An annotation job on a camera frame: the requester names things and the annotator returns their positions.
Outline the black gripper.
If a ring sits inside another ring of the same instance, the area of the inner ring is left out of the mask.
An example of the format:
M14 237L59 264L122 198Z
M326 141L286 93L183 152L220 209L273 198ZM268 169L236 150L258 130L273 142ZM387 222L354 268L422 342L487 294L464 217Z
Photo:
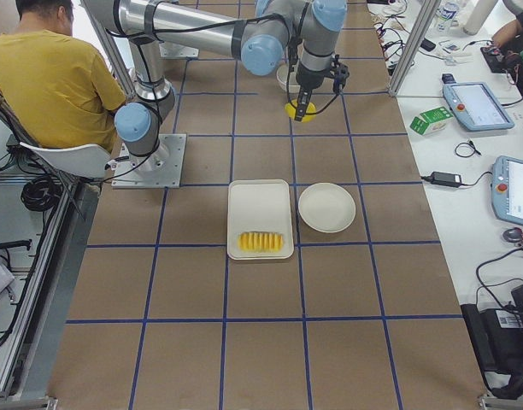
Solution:
M297 94L297 115L302 118L310 103L313 90L319 88L324 79L332 80L332 92L340 94L350 76L349 68L339 60L339 55L332 57L330 66L321 71L313 71L299 62L296 80L300 86Z

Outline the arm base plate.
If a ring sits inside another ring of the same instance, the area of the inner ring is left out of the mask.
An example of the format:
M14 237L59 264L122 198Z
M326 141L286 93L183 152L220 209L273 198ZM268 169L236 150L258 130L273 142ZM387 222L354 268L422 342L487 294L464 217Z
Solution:
M184 60L197 59L199 49L174 43L159 43L159 50L162 59L166 60Z
M127 159L115 167L115 178L110 180L113 188L179 188L187 135L161 133L158 137L159 147L146 162L130 155L126 144L121 144L120 156Z

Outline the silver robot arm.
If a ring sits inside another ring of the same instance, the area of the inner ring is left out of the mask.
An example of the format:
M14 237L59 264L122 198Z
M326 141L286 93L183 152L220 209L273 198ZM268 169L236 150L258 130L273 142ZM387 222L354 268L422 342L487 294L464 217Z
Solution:
M135 69L136 102L120 108L115 127L126 160L115 167L120 188L177 188L186 136L162 134L175 91L162 71L162 43L206 50L242 62L252 74L270 74L286 56L299 92L291 118L312 120L310 100L324 79L339 96L349 77L335 53L347 14L344 1L258 1L256 15L233 19L170 1L85 1L85 10L108 38L124 38Z

